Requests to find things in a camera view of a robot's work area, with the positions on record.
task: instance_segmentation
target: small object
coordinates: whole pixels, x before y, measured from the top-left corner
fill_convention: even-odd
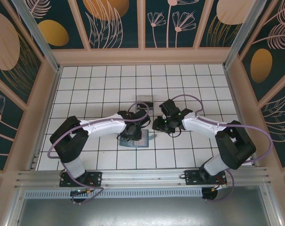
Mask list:
[[[136,97],[137,102],[143,102],[149,107],[149,113],[153,113],[154,110],[154,97],[150,95],[138,95]],[[136,111],[139,111],[141,109],[147,110],[145,105],[137,104],[136,105]]]
[[[149,136],[148,129],[142,129],[142,138],[140,140],[125,140],[120,138],[119,145],[124,147],[149,147],[149,140],[156,137],[156,134]]]

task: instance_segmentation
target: cable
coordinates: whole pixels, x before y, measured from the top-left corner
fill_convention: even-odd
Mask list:
[[[73,132],[73,131],[75,131],[75,130],[77,130],[77,129],[80,129],[80,128],[83,128],[83,127],[86,127],[86,126],[92,126],[92,125],[94,125],[94,124],[96,124],[96,123],[100,123],[100,122],[104,122],[104,121],[129,121],[129,122],[135,122],[135,121],[140,121],[140,120],[146,118],[146,117],[149,115],[149,107],[148,107],[148,105],[146,105],[146,104],[143,103],[143,102],[136,102],[136,103],[132,104],[129,109],[131,109],[131,107],[134,106],[134,105],[136,105],[136,104],[142,104],[142,105],[145,105],[145,106],[147,107],[147,113],[146,113],[143,117],[141,117],[141,118],[139,118],[139,119],[119,119],[119,118],[99,119],[99,120],[92,121],[92,122],[89,122],[89,123],[86,123],[86,124],[83,124],[83,125],[76,126],[76,127],[72,128],[72,129],[70,129],[69,131],[65,132],[62,136],[60,136],[60,137],[53,143],[53,145],[49,148],[49,150],[48,150],[48,152],[47,152],[48,158],[50,158],[50,159],[60,159],[59,157],[51,156],[51,155],[50,155],[51,152],[52,152],[52,150],[54,149],[54,147],[55,147],[65,136],[69,135],[71,132]],[[95,187],[87,186],[87,185],[82,184],[82,183],[80,183],[79,181],[77,181],[75,178],[73,178],[73,176],[72,176],[72,175],[70,174],[70,172],[67,170],[67,168],[66,168],[66,166],[64,165],[63,162],[62,162],[62,165],[63,165],[63,167],[65,168],[65,170],[66,170],[68,176],[69,176],[76,184],[78,184],[78,185],[80,185],[80,186],[82,186],[82,187],[95,189]],[[85,204],[85,203],[91,201],[92,199],[94,199],[96,196],[98,196],[98,195],[104,190],[103,187],[97,187],[97,189],[100,189],[100,191],[97,192],[97,193],[96,193],[94,196],[92,196],[90,199],[85,199],[83,202],[80,202],[79,205],[82,205],[82,204]]]
[[[181,133],[182,133],[182,130],[179,128],[179,134],[178,134],[177,136],[175,136],[175,137],[174,137],[173,135],[171,136],[171,135],[170,135],[171,133],[168,133],[168,135],[169,135],[171,138],[176,138],[176,137],[179,137],[179,136],[181,135]]]
[[[141,129],[146,128],[147,126],[149,126],[151,124],[151,119],[148,122],[149,122],[148,125],[141,126]]]
[[[230,173],[230,171],[229,171],[228,169],[226,170],[226,172],[229,173],[229,175],[230,175],[230,177],[231,177],[231,180],[232,180],[231,191],[230,191],[230,193],[229,193],[226,197],[221,198],[221,199],[218,199],[218,200],[210,200],[211,202],[223,202],[223,201],[225,201],[225,200],[227,200],[227,199],[229,199],[229,198],[231,197],[231,195],[232,195],[232,193],[233,193],[233,190],[235,189],[235,180],[234,180],[234,178],[233,178],[232,173]]]
[[[177,96],[175,96],[174,98],[172,98],[172,100],[174,100],[174,99],[176,99],[176,98],[178,98],[178,97],[191,97],[191,98],[196,99],[196,100],[201,104],[201,109],[199,109],[199,110],[197,110],[197,111],[195,112],[195,116],[196,116],[199,120],[201,120],[201,121],[203,121],[203,122],[206,122],[206,123],[209,123],[209,124],[211,124],[211,125],[218,126],[218,127],[219,127],[219,126],[223,126],[223,127],[241,127],[241,128],[255,129],[255,130],[260,131],[260,132],[262,132],[263,134],[265,134],[266,137],[268,138],[269,142],[270,142],[269,148],[268,148],[268,150],[266,151],[266,153],[263,154],[263,155],[260,156],[260,157],[255,158],[255,159],[251,159],[251,160],[245,161],[244,163],[255,162],[255,161],[261,160],[261,159],[267,157],[267,155],[269,155],[269,154],[272,152],[273,140],[272,140],[271,136],[270,136],[266,131],[264,131],[264,130],[258,128],[258,127],[255,127],[255,126],[237,125],[237,124],[233,125],[233,124],[226,124],[226,123],[219,123],[219,122],[218,122],[218,123],[214,123],[214,122],[209,121],[209,120],[206,120],[206,119],[204,119],[204,118],[200,118],[199,115],[198,115],[198,112],[201,112],[201,111],[203,111],[203,109],[204,109],[204,106],[203,106],[203,103],[202,103],[201,100],[199,100],[199,99],[198,99],[197,97],[195,97],[195,96],[188,95],[188,94],[177,95]],[[226,169],[225,171],[227,171],[227,172],[229,173],[229,175],[230,175],[230,177],[231,177],[231,180],[232,180],[231,192],[230,192],[230,194],[229,194],[228,196],[226,196],[225,198],[222,198],[222,199],[219,199],[219,200],[211,200],[212,202],[222,202],[222,201],[225,201],[225,200],[229,199],[229,198],[231,197],[232,193],[233,193],[233,190],[234,190],[234,188],[235,188],[235,181],[234,181],[233,175],[230,173],[229,168]]]
[[[216,176],[216,178],[223,184],[227,185],[223,180],[221,180],[221,178],[219,176]]]
[[[262,132],[263,134],[266,135],[266,137],[268,138],[269,142],[270,142],[270,145],[269,145],[269,148],[268,150],[266,151],[265,154],[263,154],[262,156],[260,157],[257,157],[255,159],[251,159],[251,160],[248,160],[248,161],[245,161],[244,163],[249,163],[249,162],[255,162],[255,161],[258,161],[258,160],[261,160],[265,157],[267,157],[267,155],[269,155],[271,152],[272,152],[272,147],[273,147],[273,140],[271,138],[271,136],[264,130],[258,128],[258,127],[255,127],[255,126],[248,126],[248,125],[237,125],[237,124],[226,124],[226,123],[214,123],[212,121],[209,121],[209,120],[206,120],[204,118],[200,118],[199,115],[198,115],[198,112],[201,112],[203,111],[204,107],[203,107],[203,103],[201,102],[201,100],[199,100],[197,97],[194,97],[192,95],[188,95],[188,94],[181,94],[181,95],[178,95],[178,96],[175,96],[174,98],[172,98],[172,100],[178,98],[178,97],[192,97],[194,99],[196,99],[200,104],[201,104],[201,109],[200,110],[197,110],[195,112],[195,116],[200,120],[200,121],[203,121],[203,122],[206,122],[206,123],[209,123],[211,125],[214,125],[214,126],[223,126],[223,127],[241,127],[241,128],[249,128],[249,129],[255,129],[257,131],[260,131]]]

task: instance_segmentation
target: gray metal surface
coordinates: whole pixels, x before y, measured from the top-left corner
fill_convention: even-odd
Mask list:
[[[75,199],[92,197],[98,192],[81,194]],[[25,193],[24,199],[70,199],[71,190],[30,190]],[[144,188],[144,189],[105,189],[96,198],[165,198],[165,197],[202,197],[201,187],[184,188]]]
[[[246,16],[244,23],[242,24],[240,30],[238,31],[230,47],[230,50],[226,56],[226,59],[224,61],[225,69],[228,69],[231,66],[234,58],[237,56],[249,32],[252,30],[257,18],[261,14],[261,11],[265,6],[266,1],[267,0],[254,1],[248,15]]]
[[[169,188],[188,187],[179,176],[187,169],[135,169],[102,170],[102,186],[105,188]],[[236,186],[258,186],[270,184],[265,167],[240,167],[231,170]],[[19,172],[16,188],[23,189],[60,189],[59,171],[22,171]]]
[[[20,226],[269,226],[257,187],[236,187],[219,203],[199,197],[25,200]]]

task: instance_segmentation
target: grid line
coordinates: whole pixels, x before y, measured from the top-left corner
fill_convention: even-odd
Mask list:
[[[71,95],[71,98],[70,98],[70,100],[64,100],[64,99],[66,99],[66,98],[64,98],[64,92],[58,93],[58,90],[56,91],[55,100],[59,94],[62,94],[62,95],[59,95],[59,97],[61,97],[62,99],[58,98],[56,103],[54,100],[53,108],[51,110],[51,117],[49,119],[49,122],[47,125],[47,131],[46,131],[45,135],[50,136],[52,131],[54,131],[56,129],[57,125],[59,126],[60,122],[62,120],[66,119],[64,117],[66,112],[67,112],[67,117],[68,117],[68,115],[70,114],[71,111],[76,110],[77,112],[81,112],[81,114],[82,114],[82,112],[84,110],[85,120],[94,120],[94,119],[98,119],[100,117],[88,117],[88,111],[90,112],[91,116],[94,116],[93,111],[96,110],[96,112],[98,112],[98,114],[99,113],[101,114],[101,117],[105,117],[105,116],[111,115],[111,113],[116,113],[118,110],[119,111],[122,110],[121,107],[123,105],[128,105],[128,103],[131,102],[130,98],[128,98],[128,91],[127,91],[128,89],[132,89],[132,90],[135,89],[135,94],[134,94],[134,91],[131,91],[132,96],[135,95],[135,98],[133,98],[132,100],[135,100],[135,101],[137,101],[137,95],[142,95],[142,96],[151,95],[152,97],[155,95],[154,104],[156,105],[156,108],[154,105],[153,113],[149,114],[149,116],[152,117],[153,120],[156,117],[155,115],[160,115],[160,110],[158,109],[158,105],[163,103],[165,101],[166,97],[172,98],[171,95],[173,95],[172,94],[173,92],[175,92],[176,94],[177,94],[177,92],[180,92],[180,93],[183,92],[184,93],[185,90],[186,90],[186,94],[198,92],[201,100],[204,98],[209,99],[209,100],[203,101],[205,103],[206,112],[202,113],[202,115],[205,114],[206,117],[207,116],[210,117],[213,115],[216,115],[216,117],[218,117],[218,115],[219,115],[219,117],[223,118],[223,116],[226,117],[226,115],[236,115],[235,112],[232,113],[231,111],[229,111],[229,109],[232,109],[232,106],[230,104],[225,105],[226,107],[223,106],[224,112],[227,112],[228,114],[225,114],[225,113],[222,114],[222,111],[221,111],[220,101],[222,101],[222,100],[220,100],[218,98],[218,95],[221,99],[225,98],[224,96],[221,96],[221,94],[226,92],[226,89],[225,90],[224,89],[219,89],[219,90],[217,89],[216,90],[216,88],[227,88],[228,87],[227,84],[223,83],[224,78],[221,77],[221,78],[215,79],[214,78],[215,75],[210,72],[209,76],[211,76],[211,80],[206,80],[206,82],[204,82],[204,80],[203,80],[202,85],[204,85],[204,87],[200,87],[201,84],[199,84],[199,81],[197,79],[197,73],[196,73],[195,66],[192,65],[187,69],[183,68],[183,70],[180,67],[180,65],[175,66],[175,67],[169,67],[166,65],[163,65],[163,66],[165,69],[165,75],[152,75],[152,69],[149,65],[147,65],[144,68],[139,68],[140,71],[138,71],[138,68],[135,66],[135,71],[134,70],[132,71],[133,73],[135,73],[134,76],[127,76],[127,77],[131,78],[131,81],[133,81],[133,78],[135,78],[135,88],[134,88],[134,85],[131,88],[128,88],[127,86],[122,85],[122,78],[124,78],[124,81],[127,80],[127,77],[122,76],[122,68],[120,70],[119,75],[118,75],[118,73],[111,71],[112,73],[114,73],[115,76],[112,76],[113,75],[112,73],[110,73],[110,76],[108,76],[107,75],[108,67],[104,66],[102,68],[102,70],[100,71],[100,73],[102,73],[102,75],[104,75],[104,76],[100,76],[100,77],[93,77],[93,70],[95,69],[94,66],[92,66],[90,68],[90,75],[88,74],[89,70],[88,69],[85,70],[85,74],[86,74],[85,78],[86,78],[87,82],[88,82],[88,78],[89,78],[89,86],[86,89],[84,88],[84,85],[85,86],[87,86],[87,85],[84,83],[83,83],[82,87],[76,85],[77,73],[80,71],[81,68],[77,67],[77,68],[74,68],[73,70],[70,70],[70,71],[67,69],[65,71],[66,75],[68,75],[71,78],[66,78],[66,79],[70,79],[70,80],[64,81],[65,78],[62,78],[62,76],[61,76],[60,83],[62,85],[61,85],[59,91],[66,92],[68,94],[68,96]],[[179,70],[180,74],[174,75],[174,76],[180,76],[180,78],[173,78],[173,79],[169,80],[167,77],[167,73],[170,74],[170,72],[172,72],[172,70],[175,70],[175,71]],[[137,80],[137,73],[140,73],[141,75],[143,75],[143,76],[139,76],[143,80],[143,82],[144,82],[144,80],[147,81],[150,78],[150,83],[148,83],[148,86],[146,88],[143,88],[143,86],[146,86],[147,83],[143,83],[143,84],[138,85],[138,82],[141,79]],[[196,77],[196,79],[188,78],[188,77],[186,77],[186,79],[185,79],[185,76]],[[91,82],[93,81],[94,78],[102,78],[102,80],[97,79],[96,84],[102,84],[102,85],[104,84],[103,89],[102,89],[102,87],[97,86],[97,85],[91,86]],[[106,82],[107,81],[110,82],[107,78],[116,78],[116,80],[119,79],[119,82],[120,82],[119,88],[118,88],[118,86],[116,86],[115,89],[106,88],[105,87]],[[166,82],[166,85],[163,85],[162,83],[160,83],[160,81],[162,81],[162,80],[164,80]],[[171,83],[170,83],[170,85],[168,85],[168,83],[167,83],[168,80],[170,82],[176,81],[179,87],[175,87],[175,88],[171,87],[170,88],[171,92],[169,92],[169,87],[174,86],[174,85],[173,85],[173,82],[172,82],[172,85],[171,85]],[[210,90],[212,94],[208,95],[205,93],[204,98],[202,98],[201,92],[203,94],[204,94],[204,92],[203,92],[203,90],[200,90],[201,88],[214,89],[215,93],[212,90]],[[85,100],[83,100],[84,99],[83,96],[79,95],[81,92],[78,92],[78,90],[82,90],[81,91],[82,93],[88,92],[88,94],[91,90],[92,90],[92,92],[95,92],[95,93],[103,92],[103,98],[101,98],[101,94],[99,94],[99,102],[97,102],[97,98],[91,98],[87,94],[87,98],[86,98],[86,102],[85,102]],[[113,93],[115,92],[116,95],[118,95],[118,93],[119,93],[119,98],[115,98],[115,99],[114,99],[114,97],[108,98],[108,95],[105,98],[105,90],[109,90],[109,92],[113,92]],[[227,97],[228,98],[226,98],[226,99],[228,99],[228,100],[223,100],[223,101],[230,101],[230,100],[232,101],[232,97],[230,97],[228,95],[227,95]],[[197,102],[197,101],[193,100],[193,99],[191,100],[190,98],[184,98],[184,99],[180,99],[178,101],[175,100],[175,104],[178,105],[180,108],[187,108],[187,107],[190,107],[189,105],[193,105],[193,109],[194,109],[194,106],[195,106],[194,102]],[[92,108],[92,111],[90,111],[88,104],[91,104],[92,106],[95,105],[94,108]],[[210,148],[211,153],[213,155],[214,144],[212,144],[212,142],[210,141],[209,138],[206,138],[206,139],[204,138],[203,141],[201,139],[200,142],[204,142],[202,145],[202,144],[198,143],[199,140],[196,139],[196,137],[192,137],[193,136],[192,132],[183,131],[182,133],[189,133],[189,134],[186,134],[186,136],[183,136],[182,138],[180,136],[180,140],[177,140],[177,141],[173,135],[173,137],[170,137],[172,139],[172,141],[169,141],[169,140],[167,140],[169,137],[165,137],[166,134],[164,134],[163,132],[158,132],[158,131],[152,130],[152,132],[149,133],[150,136],[154,135],[154,134],[159,135],[155,140],[152,140],[152,142],[154,142],[154,147],[150,146],[149,148],[134,148],[134,149],[127,149],[127,148],[121,149],[119,147],[119,143],[118,143],[118,141],[116,141],[116,139],[114,140],[114,142],[117,142],[116,147],[115,147],[115,144],[111,145],[111,146],[110,145],[103,146],[104,143],[101,143],[101,139],[97,138],[95,141],[93,141],[93,146],[91,146],[91,147],[86,146],[85,150],[82,152],[85,153],[84,154],[85,156],[91,154],[92,156],[97,157],[97,159],[93,163],[93,166],[91,166],[94,169],[100,169],[100,168],[101,169],[119,169],[119,168],[124,169],[124,166],[123,166],[124,161],[125,161],[125,164],[124,164],[125,166],[127,165],[127,161],[131,161],[131,164],[128,165],[130,168],[153,169],[154,167],[157,168],[159,165],[163,166],[164,160],[167,160],[169,162],[169,164],[164,164],[165,166],[167,166],[168,168],[174,169],[174,168],[177,168],[177,164],[178,164],[178,166],[183,165],[186,157],[181,155],[181,154],[178,154],[178,153],[182,152],[180,150],[185,150],[185,149],[186,150],[188,150],[188,149],[192,150],[194,162],[191,162],[191,165],[192,165],[192,167],[194,167],[193,164],[195,164],[195,166],[196,166],[196,162],[200,163],[200,160],[202,158],[204,158],[204,154],[202,154],[203,153],[202,150],[208,150]],[[114,139],[113,137],[114,136],[108,137],[108,140],[103,139],[103,141],[105,143],[111,142]],[[178,145],[178,143],[180,144],[181,142],[190,142],[191,147],[188,147],[188,146],[190,146],[189,143],[188,143],[189,145]],[[45,168],[46,168],[45,164],[48,164],[48,162],[47,162],[48,160],[46,160],[45,154],[47,152],[46,147],[48,147],[49,145],[50,145],[50,142],[48,141],[47,137],[45,136],[42,148],[40,149],[40,153],[44,153],[44,155],[43,155],[43,158],[40,157],[40,159],[37,163],[37,169],[38,170],[40,169],[40,166],[41,166],[41,169],[43,168],[43,170],[45,170]],[[168,150],[168,153],[167,153],[168,157],[166,157],[166,154],[163,152],[163,150]],[[122,151],[122,153],[123,153],[123,161],[118,162],[120,151]],[[150,160],[152,162],[144,163],[142,161],[142,158],[144,158],[145,161]],[[60,162],[59,161],[54,162],[54,160],[52,160],[52,162],[49,161],[49,165],[50,165],[50,167],[54,167],[54,169],[52,169],[52,170],[56,170],[56,169],[58,170],[59,169],[58,167],[60,166]]]

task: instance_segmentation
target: metal frame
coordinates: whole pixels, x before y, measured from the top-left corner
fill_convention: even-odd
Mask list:
[[[58,62],[44,39],[41,30],[39,29],[35,19],[32,17],[25,1],[23,0],[12,0],[17,12],[19,13],[20,17],[23,19],[25,25],[30,30],[31,34],[33,35],[34,39],[36,40],[37,44],[39,45],[41,51],[44,53],[45,57],[49,61],[50,65],[55,71],[58,71]]]
[[[55,76],[53,78],[52,87],[50,89],[50,92],[49,92],[49,95],[47,98],[47,105],[44,109],[44,113],[41,117],[41,121],[40,121],[38,130],[37,130],[39,132],[36,135],[34,145],[32,148],[32,156],[30,157],[30,160],[29,160],[27,167],[26,167],[26,169],[28,169],[28,170],[31,170],[33,160],[35,159],[36,155],[39,155],[39,152],[40,152],[40,149],[42,146],[42,142],[43,142],[43,138],[44,138],[44,133],[42,133],[42,131],[45,131],[47,129],[49,115],[51,114],[51,111],[52,111],[52,106],[53,106],[53,102],[55,99],[56,90],[58,87],[58,83],[60,81],[61,74],[62,74],[62,67],[60,67],[58,69],[58,71],[56,71]]]
[[[103,170],[102,186],[114,189],[206,187],[204,185],[187,186],[185,180],[180,178],[185,170],[188,169]],[[231,170],[231,173],[236,186],[259,186],[270,183],[265,167],[240,167],[238,170]],[[59,181],[58,171],[21,171],[15,188],[66,189],[59,187]]]
[[[261,11],[265,7],[267,0],[256,0],[254,1],[248,15],[246,16],[246,19],[242,26],[240,27],[240,30],[238,31],[230,50],[225,58],[224,61],[224,67],[225,69],[228,69],[235,57],[237,56],[240,48],[242,47],[244,41],[248,37],[249,32],[252,30],[253,26],[256,23],[257,18],[259,17]]]
[[[260,186],[261,196],[264,202],[264,206],[267,211],[269,221],[272,226],[285,226],[285,221],[280,212],[276,197],[273,193],[271,186]]]

